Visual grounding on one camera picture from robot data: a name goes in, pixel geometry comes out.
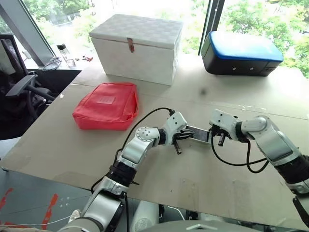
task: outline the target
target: glass bottle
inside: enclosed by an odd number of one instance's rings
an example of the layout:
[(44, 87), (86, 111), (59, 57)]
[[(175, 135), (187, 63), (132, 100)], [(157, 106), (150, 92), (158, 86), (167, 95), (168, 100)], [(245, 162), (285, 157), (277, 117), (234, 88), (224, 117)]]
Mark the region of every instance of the glass bottle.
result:
[(68, 51), (66, 45), (63, 43), (61, 45), (57, 45), (57, 48), (59, 49), (60, 53), (62, 54), (65, 62), (69, 67), (75, 66), (74, 59), (72, 58), (71, 53)]

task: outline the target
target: office chair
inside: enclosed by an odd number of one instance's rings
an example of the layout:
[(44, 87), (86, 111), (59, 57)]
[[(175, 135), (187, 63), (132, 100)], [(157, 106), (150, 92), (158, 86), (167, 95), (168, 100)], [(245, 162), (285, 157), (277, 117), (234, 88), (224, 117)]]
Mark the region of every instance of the office chair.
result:
[(21, 136), (55, 97), (28, 72), (14, 36), (0, 34), (0, 140)]

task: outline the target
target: bag label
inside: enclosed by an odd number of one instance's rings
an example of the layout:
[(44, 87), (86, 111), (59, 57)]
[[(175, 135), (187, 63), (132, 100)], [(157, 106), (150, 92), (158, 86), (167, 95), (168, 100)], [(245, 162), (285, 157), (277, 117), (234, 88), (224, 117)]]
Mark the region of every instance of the bag label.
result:
[(96, 103), (100, 104), (112, 104), (115, 100), (114, 96), (100, 96), (100, 98), (96, 101)]

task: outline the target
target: box lid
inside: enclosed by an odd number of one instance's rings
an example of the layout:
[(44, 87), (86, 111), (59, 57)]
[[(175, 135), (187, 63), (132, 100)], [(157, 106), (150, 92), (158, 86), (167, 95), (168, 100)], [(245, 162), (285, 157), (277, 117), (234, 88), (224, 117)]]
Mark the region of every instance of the box lid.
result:
[(262, 36), (212, 31), (209, 39), (215, 54), (221, 59), (283, 61), (281, 51)]
[(143, 44), (173, 49), (183, 27), (182, 22), (115, 14), (93, 29), (92, 38)]

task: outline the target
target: white storage box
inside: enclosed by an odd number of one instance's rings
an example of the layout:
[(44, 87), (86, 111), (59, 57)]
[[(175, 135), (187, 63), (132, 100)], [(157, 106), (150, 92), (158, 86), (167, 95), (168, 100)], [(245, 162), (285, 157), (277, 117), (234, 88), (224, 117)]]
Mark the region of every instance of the white storage box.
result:
[(89, 33), (106, 74), (172, 85), (182, 22), (115, 14)]

